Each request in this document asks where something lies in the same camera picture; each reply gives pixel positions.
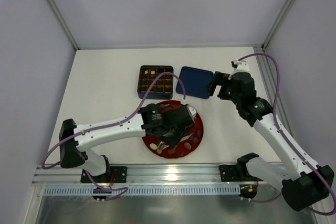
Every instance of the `red plate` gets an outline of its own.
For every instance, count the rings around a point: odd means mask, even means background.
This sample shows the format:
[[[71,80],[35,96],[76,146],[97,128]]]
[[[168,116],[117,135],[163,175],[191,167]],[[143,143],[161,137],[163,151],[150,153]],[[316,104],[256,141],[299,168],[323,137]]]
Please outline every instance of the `red plate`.
[[[169,104],[173,107],[173,109],[177,109],[178,107],[181,106],[181,103],[179,101],[174,101],[174,100],[160,102],[157,105],[163,105],[163,104]],[[168,107],[164,109],[163,111],[165,112],[166,110],[169,110],[169,109],[171,109],[171,107]],[[196,118],[195,118],[194,127],[184,135],[184,137],[186,136],[189,136],[189,137],[186,140],[179,142],[179,144],[177,145],[175,149],[169,146],[169,147],[164,148],[162,150],[162,153],[159,154],[158,152],[156,152],[156,150],[153,150],[150,148],[150,144],[155,144],[156,146],[159,145],[161,140],[158,137],[144,136],[142,139],[145,145],[147,146],[147,148],[155,155],[164,157],[164,158],[180,158],[180,157],[185,157],[189,153],[196,150],[196,148],[199,146],[199,144],[202,141],[203,132],[204,132],[204,129],[203,129],[202,119],[197,113]]]

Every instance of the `blue tray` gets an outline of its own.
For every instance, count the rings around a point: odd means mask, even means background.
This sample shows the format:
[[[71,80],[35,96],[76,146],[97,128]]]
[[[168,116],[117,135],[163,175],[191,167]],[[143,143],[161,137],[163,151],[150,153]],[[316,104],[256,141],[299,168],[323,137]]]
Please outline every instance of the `blue tray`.
[[[180,79],[184,84],[186,95],[208,99],[207,85],[212,81],[214,73],[204,69],[183,67]],[[176,93],[183,94],[180,83],[177,83]]]

